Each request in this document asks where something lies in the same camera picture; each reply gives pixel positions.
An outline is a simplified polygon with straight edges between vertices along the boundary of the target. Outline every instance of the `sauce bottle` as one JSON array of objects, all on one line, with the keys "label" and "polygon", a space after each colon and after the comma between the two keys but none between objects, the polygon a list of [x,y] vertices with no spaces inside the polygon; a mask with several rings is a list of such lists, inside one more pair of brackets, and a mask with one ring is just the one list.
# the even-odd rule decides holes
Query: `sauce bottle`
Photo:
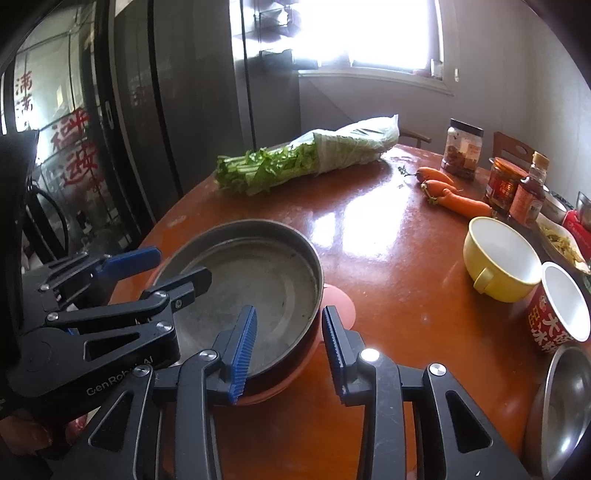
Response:
[{"label": "sauce bottle", "polygon": [[531,228],[542,209],[545,200],[544,182],[548,174],[548,160],[541,153],[535,152],[528,176],[521,179],[517,193],[511,203],[509,216],[523,226]]}]

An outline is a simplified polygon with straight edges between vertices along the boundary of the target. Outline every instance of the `person's hand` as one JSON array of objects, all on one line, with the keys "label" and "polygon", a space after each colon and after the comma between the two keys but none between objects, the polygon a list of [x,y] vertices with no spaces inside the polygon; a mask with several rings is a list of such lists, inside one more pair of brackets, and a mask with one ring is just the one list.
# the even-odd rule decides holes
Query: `person's hand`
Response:
[{"label": "person's hand", "polygon": [[[66,441],[72,445],[86,426],[87,415],[82,415],[66,425]],[[51,434],[34,420],[6,417],[0,420],[0,437],[15,455],[33,454],[50,447]]]},{"label": "person's hand", "polygon": [[36,421],[18,417],[6,417],[0,420],[0,437],[8,449],[16,455],[35,453],[51,446],[49,432]]}]

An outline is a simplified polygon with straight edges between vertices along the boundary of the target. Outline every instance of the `leafy green vegetable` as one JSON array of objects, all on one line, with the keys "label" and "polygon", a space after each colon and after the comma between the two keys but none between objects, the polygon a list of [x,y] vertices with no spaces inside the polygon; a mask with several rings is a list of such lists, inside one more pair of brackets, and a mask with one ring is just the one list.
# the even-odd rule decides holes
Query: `leafy green vegetable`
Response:
[{"label": "leafy green vegetable", "polygon": [[242,157],[217,158],[215,179],[221,188],[253,195],[285,181],[318,172],[315,142],[275,150],[262,148]]}]

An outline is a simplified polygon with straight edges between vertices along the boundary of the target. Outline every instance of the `bright window light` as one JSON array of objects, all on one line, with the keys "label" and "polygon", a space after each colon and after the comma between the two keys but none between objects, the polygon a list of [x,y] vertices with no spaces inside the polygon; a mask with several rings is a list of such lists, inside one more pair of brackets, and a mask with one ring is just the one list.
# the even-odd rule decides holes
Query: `bright window light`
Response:
[{"label": "bright window light", "polygon": [[294,57],[386,68],[424,69],[429,61],[427,2],[432,0],[300,0]]},{"label": "bright window light", "polygon": [[2,135],[6,135],[6,120],[4,119],[4,74],[0,77],[0,124],[2,124]]}]

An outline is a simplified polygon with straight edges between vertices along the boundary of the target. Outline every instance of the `metal pot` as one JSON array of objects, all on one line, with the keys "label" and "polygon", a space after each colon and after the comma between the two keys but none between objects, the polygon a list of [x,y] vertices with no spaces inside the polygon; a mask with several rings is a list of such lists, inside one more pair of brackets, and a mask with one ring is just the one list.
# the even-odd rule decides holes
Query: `metal pot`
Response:
[{"label": "metal pot", "polygon": [[217,226],[189,241],[163,267],[155,284],[197,265],[212,272],[209,291],[177,312],[180,362],[213,344],[244,304],[257,310],[258,333],[245,392],[266,389],[293,369],[322,299],[323,273],[311,243],[297,230],[271,220]]},{"label": "metal pot", "polygon": [[554,478],[591,420],[591,359],[561,346],[538,390],[525,431],[525,464],[533,475]]},{"label": "metal pot", "polygon": [[545,215],[548,220],[552,220],[554,223],[562,225],[562,221],[568,212],[567,208],[551,193],[544,192],[544,195],[545,200],[542,205],[541,213]]},{"label": "metal pot", "polygon": [[583,192],[577,196],[577,217],[581,225],[591,232],[591,200]]}]

